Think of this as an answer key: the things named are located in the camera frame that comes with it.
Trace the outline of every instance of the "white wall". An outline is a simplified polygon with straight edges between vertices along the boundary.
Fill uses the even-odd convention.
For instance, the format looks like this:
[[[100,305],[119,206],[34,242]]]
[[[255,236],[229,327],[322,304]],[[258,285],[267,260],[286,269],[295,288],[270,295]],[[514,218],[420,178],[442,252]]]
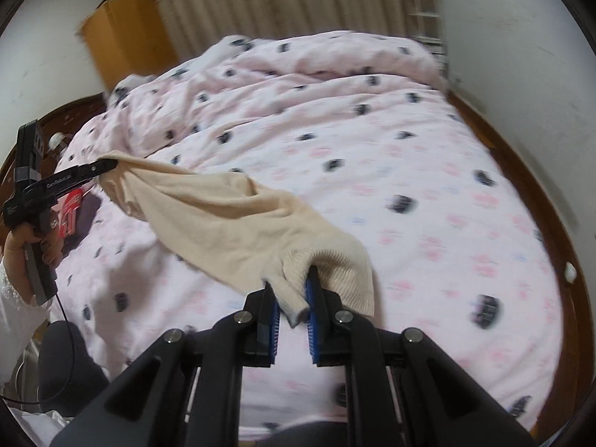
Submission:
[[[103,91],[75,35],[101,1],[25,0],[0,36],[0,164],[20,125]]]
[[[442,0],[450,80],[555,204],[596,318],[596,56],[561,0]]]

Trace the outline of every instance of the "person's hand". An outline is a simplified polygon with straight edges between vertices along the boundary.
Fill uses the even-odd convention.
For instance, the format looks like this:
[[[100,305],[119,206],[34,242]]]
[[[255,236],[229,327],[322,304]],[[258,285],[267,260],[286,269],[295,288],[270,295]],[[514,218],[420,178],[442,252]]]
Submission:
[[[63,258],[62,246],[64,241],[60,238],[60,227],[58,226],[58,214],[56,212],[52,212],[50,222],[52,230],[45,237],[37,235],[29,223],[22,223],[8,234],[4,245],[6,275],[27,304],[31,304],[34,292],[27,276],[23,246],[41,242],[41,248],[44,251],[44,262],[54,268],[60,264]]]

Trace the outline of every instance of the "bed sheet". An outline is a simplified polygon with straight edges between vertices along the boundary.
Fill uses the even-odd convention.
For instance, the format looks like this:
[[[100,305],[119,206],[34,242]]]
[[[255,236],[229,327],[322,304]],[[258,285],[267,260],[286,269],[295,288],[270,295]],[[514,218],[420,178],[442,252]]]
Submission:
[[[349,31],[218,46],[208,65],[123,86],[58,168],[117,149],[292,192],[366,246],[378,327],[421,328],[532,428],[561,350],[557,282],[517,192],[445,101],[432,56]],[[242,308],[244,297],[91,192],[102,204],[58,287],[110,378],[163,331],[210,328]],[[311,364],[305,326],[282,320],[276,364],[245,369],[241,437],[343,418],[343,382],[341,369]]]

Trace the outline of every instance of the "beige sweater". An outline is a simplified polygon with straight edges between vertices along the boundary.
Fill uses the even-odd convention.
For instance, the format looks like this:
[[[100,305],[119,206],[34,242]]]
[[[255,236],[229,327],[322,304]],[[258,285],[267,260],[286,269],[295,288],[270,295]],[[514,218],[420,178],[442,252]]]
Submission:
[[[289,192],[244,173],[195,174],[112,152],[99,177],[127,215],[148,222],[172,252],[244,294],[269,282],[292,327],[305,319],[305,280],[318,267],[344,307],[374,315],[373,278],[362,244]]]

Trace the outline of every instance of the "bolt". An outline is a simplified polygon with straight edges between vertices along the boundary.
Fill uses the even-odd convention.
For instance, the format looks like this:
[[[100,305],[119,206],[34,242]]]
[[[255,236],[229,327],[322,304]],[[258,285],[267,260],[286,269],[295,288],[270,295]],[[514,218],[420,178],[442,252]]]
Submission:
[[[246,324],[247,322],[252,321],[253,315],[248,311],[238,311],[234,315],[234,321],[238,324]]]
[[[342,309],[341,311],[336,312],[336,321],[337,322],[344,324],[344,323],[350,322],[352,319],[354,319],[354,315],[351,312],[346,311],[345,309]]]
[[[419,343],[424,338],[422,331],[416,328],[408,328],[404,331],[403,335],[410,343]]]
[[[163,339],[166,340],[166,343],[177,343],[183,338],[183,334],[181,330],[174,328],[163,333]]]

